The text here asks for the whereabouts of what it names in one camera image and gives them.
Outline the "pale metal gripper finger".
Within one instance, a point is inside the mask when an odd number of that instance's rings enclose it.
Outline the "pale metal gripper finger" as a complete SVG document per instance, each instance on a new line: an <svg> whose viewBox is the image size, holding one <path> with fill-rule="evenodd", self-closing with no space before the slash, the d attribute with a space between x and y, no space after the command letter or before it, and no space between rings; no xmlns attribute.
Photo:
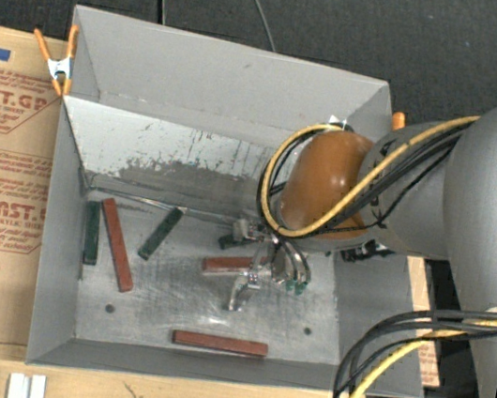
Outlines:
<svg viewBox="0 0 497 398"><path fill-rule="evenodd" d="M255 242L262 239L263 227L258 222L240 218L233 223L232 229L233 240Z"/></svg>
<svg viewBox="0 0 497 398"><path fill-rule="evenodd" d="M261 289L260 276L253 271L239 274L233 282L231 297L228 302L228 310L231 312L241 311L243 306Z"/></svg>

